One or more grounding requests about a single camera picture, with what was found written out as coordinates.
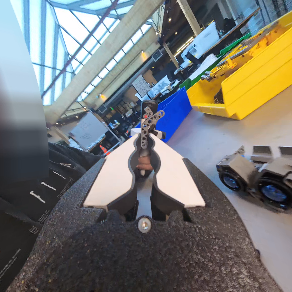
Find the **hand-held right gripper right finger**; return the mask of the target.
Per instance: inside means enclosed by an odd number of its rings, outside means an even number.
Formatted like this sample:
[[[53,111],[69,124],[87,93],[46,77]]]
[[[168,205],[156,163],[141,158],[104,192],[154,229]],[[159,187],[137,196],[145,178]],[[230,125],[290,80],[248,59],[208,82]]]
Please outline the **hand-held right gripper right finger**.
[[[151,217],[166,221],[172,211],[186,216],[187,209],[205,208],[188,160],[162,142],[154,134],[148,136],[150,163],[154,171],[150,195]]]

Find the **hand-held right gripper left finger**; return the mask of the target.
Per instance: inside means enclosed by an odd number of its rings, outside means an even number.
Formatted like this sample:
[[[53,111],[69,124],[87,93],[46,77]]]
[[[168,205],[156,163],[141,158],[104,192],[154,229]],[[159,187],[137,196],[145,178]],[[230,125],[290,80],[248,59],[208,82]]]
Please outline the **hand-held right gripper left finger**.
[[[85,208],[116,210],[126,221],[137,217],[136,170],[141,150],[141,134],[135,134],[104,160],[83,202]]]

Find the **black brick assembly coloured pins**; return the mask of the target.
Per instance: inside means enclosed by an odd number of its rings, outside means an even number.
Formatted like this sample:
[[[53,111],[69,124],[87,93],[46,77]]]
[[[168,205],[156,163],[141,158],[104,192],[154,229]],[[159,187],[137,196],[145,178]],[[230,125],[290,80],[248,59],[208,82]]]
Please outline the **black brick assembly coloured pins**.
[[[142,138],[147,138],[148,131],[154,130],[158,120],[159,120],[159,113],[153,114],[149,107],[145,108],[146,114],[143,116],[144,121],[141,122],[141,135]]]

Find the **grey brick beam piece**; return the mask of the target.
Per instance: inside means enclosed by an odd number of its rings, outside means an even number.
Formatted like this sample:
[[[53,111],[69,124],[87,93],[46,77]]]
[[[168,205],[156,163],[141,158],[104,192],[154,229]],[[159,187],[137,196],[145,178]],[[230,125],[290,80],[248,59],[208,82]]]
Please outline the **grey brick beam piece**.
[[[153,133],[159,139],[164,139],[166,133],[160,130],[156,130],[157,122],[165,115],[163,110],[152,112],[150,107],[144,108],[143,115],[141,117],[141,150],[140,157],[145,157],[149,155],[148,150],[148,134]]]

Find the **grey desk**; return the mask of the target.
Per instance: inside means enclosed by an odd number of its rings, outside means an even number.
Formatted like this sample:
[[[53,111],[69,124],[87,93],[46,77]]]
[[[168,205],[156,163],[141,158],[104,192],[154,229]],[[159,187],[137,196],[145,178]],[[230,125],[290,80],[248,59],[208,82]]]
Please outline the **grey desk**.
[[[243,120],[205,115],[192,110],[168,145],[188,158],[213,181],[239,213],[261,260],[283,291],[291,291],[291,214],[274,213],[257,200],[244,198],[220,181],[216,164],[240,146],[246,156],[254,145],[291,146],[291,86]]]

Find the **person's left hand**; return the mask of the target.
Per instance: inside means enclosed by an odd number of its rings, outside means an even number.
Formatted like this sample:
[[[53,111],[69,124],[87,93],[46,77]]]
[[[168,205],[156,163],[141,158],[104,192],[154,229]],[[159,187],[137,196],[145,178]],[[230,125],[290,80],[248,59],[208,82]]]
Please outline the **person's left hand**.
[[[153,171],[150,158],[150,155],[138,158],[138,165],[136,168],[138,170],[138,174],[140,174],[143,178],[147,178]]]

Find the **blue storage bin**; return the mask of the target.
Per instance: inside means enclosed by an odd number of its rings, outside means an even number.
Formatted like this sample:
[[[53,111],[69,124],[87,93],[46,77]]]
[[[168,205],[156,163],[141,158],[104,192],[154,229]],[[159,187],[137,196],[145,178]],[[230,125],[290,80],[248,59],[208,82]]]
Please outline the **blue storage bin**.
[[[170,140],[191,109],[185,87],[158,104],[158,110],[165,112],[164,117],[156,125],[156,130],[166,133],[163,142],[167,143]]]

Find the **small whiteboard on stand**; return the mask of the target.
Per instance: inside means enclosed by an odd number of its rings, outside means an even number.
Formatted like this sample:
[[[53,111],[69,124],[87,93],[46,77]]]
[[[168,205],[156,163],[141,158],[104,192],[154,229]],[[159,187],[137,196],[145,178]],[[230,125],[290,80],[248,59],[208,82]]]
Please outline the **small whiteboard on stand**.
[[[140,96],[140,99],[142,99],[144,96],[150,92],[151,87],[150,85],[146,82],[144,77],[142,75],[139,75],[132,83],[133,87],[137,91],[137,93]]]

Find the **large whiteboard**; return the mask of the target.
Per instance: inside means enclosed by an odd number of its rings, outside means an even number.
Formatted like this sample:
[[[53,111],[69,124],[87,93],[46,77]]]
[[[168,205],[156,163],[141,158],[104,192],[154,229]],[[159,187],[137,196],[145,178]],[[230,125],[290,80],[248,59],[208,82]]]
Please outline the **large whiteboard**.
[[[92,145],[107,131],[108,129],[104,123],[89,111],[69,132],[69,136],[84,150],[90,150]]]

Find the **white plastic container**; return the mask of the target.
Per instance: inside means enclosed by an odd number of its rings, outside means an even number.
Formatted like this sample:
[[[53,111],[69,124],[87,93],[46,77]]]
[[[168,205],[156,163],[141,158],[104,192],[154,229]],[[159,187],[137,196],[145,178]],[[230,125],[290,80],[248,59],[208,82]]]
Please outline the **white plastic container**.
[[[219,33],[216,27],[216,22],[209,24],[181,53],[184,61],[187,61],[187,53],[192,54],[197,59],[202,57],[213,45],[220,40]]]

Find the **yellow toy bulldozer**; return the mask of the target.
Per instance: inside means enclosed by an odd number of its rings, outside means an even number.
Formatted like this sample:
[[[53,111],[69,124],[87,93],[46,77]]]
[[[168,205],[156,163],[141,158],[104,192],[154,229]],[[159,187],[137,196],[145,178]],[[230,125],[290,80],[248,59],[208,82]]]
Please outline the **yellow toy bulldozer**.
[[[222,82],[234,74],[248,61],[258,56],[264,49],[276,41],[286,28],[278,21],[256,33],[254,36],[243,40],[210,71],[202,76],[204,92],[208,94],[208,101],[203,103],[223,104]]]

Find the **yellow storage bin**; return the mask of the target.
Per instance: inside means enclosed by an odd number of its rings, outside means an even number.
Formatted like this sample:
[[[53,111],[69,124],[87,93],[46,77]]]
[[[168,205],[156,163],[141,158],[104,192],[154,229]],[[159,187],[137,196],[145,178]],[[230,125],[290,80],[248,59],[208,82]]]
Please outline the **yellow storage bin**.
[[[208,101],[200,79],[187,90],[192,108],[205,114],[242,120],[292,84],[292,12],[278,21],[286,32],[222,82],[223,104]]]

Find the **green storage bin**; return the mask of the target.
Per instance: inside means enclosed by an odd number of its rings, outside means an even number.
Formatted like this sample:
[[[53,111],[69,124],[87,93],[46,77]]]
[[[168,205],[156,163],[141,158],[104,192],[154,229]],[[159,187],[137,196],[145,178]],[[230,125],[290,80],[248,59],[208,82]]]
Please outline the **green storage bin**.
[[[210,66],[208,69],[210,69],[210,71],[217,66],[217,64],[232,50],[234,49],[237,45],[239,45],[241,42],[243,42],[244,40],[248,39],[251,37],[251,32],[247,33],[246,35],[244,35],[243,37],[239,38],[238,40],[234,41],[233,43],[231,43],[230,45],[228,45],[227,47],[225,47],[224,49],[222,49],[220,51],[220,54],[217,55],[216,57],[219,58],[219,61],[217,61],[215,64],[213,64],[213,66]],[[194,79],[193,81],[191,81],[189,78],[186,79],[183,83],[180,84],[179,88],[185,88],[186,90],[188,90],[190,87],[192,87],[195,83],[197,83],[199,80],[201,79],[201,77],[197,77],[196,79]]]

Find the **skylight window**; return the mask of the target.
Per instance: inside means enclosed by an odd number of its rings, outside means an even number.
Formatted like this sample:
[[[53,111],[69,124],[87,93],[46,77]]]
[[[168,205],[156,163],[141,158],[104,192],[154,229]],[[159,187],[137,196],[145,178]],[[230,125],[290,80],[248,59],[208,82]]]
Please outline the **skylight window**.
[[[44,106],[52,105],[136,1],[12,0]]]

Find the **wooden workbench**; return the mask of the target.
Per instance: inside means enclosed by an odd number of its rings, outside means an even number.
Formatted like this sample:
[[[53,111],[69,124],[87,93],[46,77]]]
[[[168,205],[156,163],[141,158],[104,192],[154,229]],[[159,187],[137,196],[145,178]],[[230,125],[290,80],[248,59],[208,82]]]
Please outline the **wooden workbench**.
[[[255,9],[251,14],[249,14],[244,20],[242,20],[238,25],[236,25],[235,27],[233,27],[230,31],[228,31],[228,33],[226,33],[225,35],[223,35],[219,41],[217,41],[213,46],[211,46],[205,53],[209,52],[210,50],[212,50],[213,48],[215,48],[216,46],[218,46],[221,42],[223,42],[223,40],[225,40],[229,35],[231,35],[232,33],[234,33],[237,30],[240,30],[242,27],[244,27],[249,21],[250,19],[255,16],[255,14],[257,14],[258,12],[260,12],[261,8],[258,6],[257,9]]]

